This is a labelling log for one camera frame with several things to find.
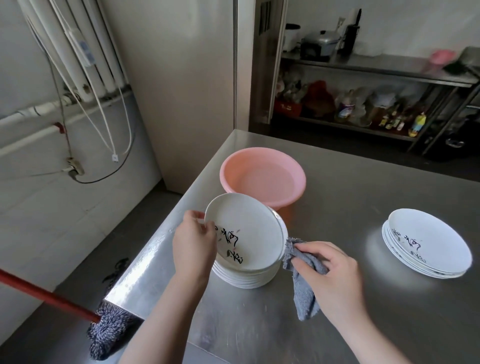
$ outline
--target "lower shelf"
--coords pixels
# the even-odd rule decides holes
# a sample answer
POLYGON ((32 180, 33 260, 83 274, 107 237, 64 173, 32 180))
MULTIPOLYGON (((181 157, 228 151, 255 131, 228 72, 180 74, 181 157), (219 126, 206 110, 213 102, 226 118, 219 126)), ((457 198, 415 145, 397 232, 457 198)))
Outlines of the lower shelf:
POLYGON ((332 127, 334 127, 334 128, 340 128, 340 129, 354 130, 354 131, 360 132, 360 133, 380 135, 380 136, 385 136, 385 137, 387 137, 387 138, 393 138, 393 139, 399 139, 399 140, 407 140, 407 141, 409 141, 409 142, 415 140, 414 137, 411 137, 411 136, 408 136, 408 135, 403 135, 403 134, 400 134, 399 132, 396 132, 396 131, 375 130, 375 129, 369 129, 369 128, 360 128, 359 126, 355 126, 355 125, 340 124, 340 123, 338 123, 338 122, 325 121, 325 120, 321 120, 321 119, 304 118, 304 117, 302 117, 302 116, 289 117, 289 119, 306 121, 306 122, 313 122, 313 123, 315 123, 315 124, 327 125, 327 126, 332 126, 332 127))

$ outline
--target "forearm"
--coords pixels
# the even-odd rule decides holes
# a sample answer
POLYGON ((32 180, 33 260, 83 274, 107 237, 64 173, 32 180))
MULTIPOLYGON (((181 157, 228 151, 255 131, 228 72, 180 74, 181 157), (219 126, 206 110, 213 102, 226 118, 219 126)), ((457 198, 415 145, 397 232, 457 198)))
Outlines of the forearm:
POLYGON ((193 314, 206 283, 173 276, 125 349, 120 364, 181 364, 193 314))
POLYGON ((365 315, 338 330, 360 364, 411 364, 365 315))

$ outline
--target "yellow bottle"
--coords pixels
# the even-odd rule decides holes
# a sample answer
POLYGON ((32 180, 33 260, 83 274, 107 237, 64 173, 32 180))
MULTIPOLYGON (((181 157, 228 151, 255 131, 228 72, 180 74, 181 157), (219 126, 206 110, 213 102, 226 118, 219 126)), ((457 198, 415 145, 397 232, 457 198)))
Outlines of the yellow bottle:
POLYGON ((427 121, 427 116, 425 115, 424 112, 419 116, 417 116, 415 118, 415 121, 413 122, 412 127, 408 131, 409 136, 411 136, 412 138, 417 136, 420 129, 423 128, 423 126, 425 125, 426 121, 427 121))

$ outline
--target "person's right hand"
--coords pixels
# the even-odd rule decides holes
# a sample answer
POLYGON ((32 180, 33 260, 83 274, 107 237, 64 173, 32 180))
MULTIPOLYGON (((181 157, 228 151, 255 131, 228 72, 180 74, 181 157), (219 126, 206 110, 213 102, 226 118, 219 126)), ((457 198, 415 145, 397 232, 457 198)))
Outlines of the person's right hand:
POLYGON ((322 312, 339 331, 368 317, 355 259, 329 242, 299 243, 295 247, 301 252, 313 254, 330 270, 321 275, 303 260, 292 259, 295 269, 312 288, 322 312))

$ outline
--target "pot lid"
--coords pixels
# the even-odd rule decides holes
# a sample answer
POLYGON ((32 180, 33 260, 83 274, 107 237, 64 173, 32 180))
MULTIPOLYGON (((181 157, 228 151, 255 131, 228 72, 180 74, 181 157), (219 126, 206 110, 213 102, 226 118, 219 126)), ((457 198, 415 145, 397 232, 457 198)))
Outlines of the pot lid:
POLYGON ((307 43, 315 43, 319 45, 336 43, 340 39, 340 35, 334 31, 321 30, 308 34, 303 41, 307 43))

